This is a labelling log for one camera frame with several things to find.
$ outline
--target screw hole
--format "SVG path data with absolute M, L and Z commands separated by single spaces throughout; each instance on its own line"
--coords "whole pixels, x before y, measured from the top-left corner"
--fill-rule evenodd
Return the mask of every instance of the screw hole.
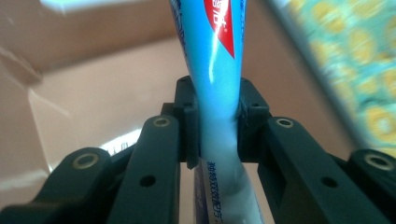
M 293 122 L 288 119 L 278 119 L 276 123 L 284 128 L 291 128 L 293 127 Z
M 140 179 L 140 186 L 144 188 L 151 187 L 155 184 L 155 176 L 145 175 Z
M 73 160 L 73 168 L 83 170 L 95 165 L 99 156 L 94 153 L 84 153 Z
M 322 177 L 320 180 L 322 184 L 329 188 L 335 189 L 338 186 L 337 182 L 333 178 L 330 178 L 328 176 Z
M 154 125 L 157 127 L 165 127 L 168 126 L 168 124 L 170 124 L 170 120 L 169 119 L 164 119 L 164 118 L 158 118 L 154 120 Z
M 375 168 L 385 171 L 390 171 L 394 169 L 392 162 L 385 157 L 377 156 L 375 154 L 367 154 L 364 159 L 367 163 L 374 166 Z

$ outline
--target toothpaste tube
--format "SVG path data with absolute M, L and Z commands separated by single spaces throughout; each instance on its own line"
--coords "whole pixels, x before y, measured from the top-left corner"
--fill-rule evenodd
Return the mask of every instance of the toothpaste tube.
M 237 154 L 246 0 L 170 0 L 200 111 L 195 222 L 263 223 Z

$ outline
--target toothpaste tube crimped end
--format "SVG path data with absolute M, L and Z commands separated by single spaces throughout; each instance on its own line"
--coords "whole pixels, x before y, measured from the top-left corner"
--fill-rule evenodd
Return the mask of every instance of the toothpaste tube crimped end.
M 237 108 L 246 0 L 170 0 L 197 95 L 200 164 L 195 168 L 195 221 L 263 223 L 237 154 Z

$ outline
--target yellow patterned fabric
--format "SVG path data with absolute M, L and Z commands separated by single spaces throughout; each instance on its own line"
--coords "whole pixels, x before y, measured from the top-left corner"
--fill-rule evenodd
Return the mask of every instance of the yellow patterned fabric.
M 396 157 L 396 2 L 289 0 L 288 10 L 362 139 Z

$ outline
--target black plastic bracket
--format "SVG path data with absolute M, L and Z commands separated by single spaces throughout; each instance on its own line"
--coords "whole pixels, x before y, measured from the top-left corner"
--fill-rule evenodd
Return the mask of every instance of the black plastic bracket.
M 178 223 L 178 122 L 148 119 L 125 170 L 107 223 Z
M 259 177 L 276 223 L 389 223 L 296 120 L 270 118 L 262 134 Z

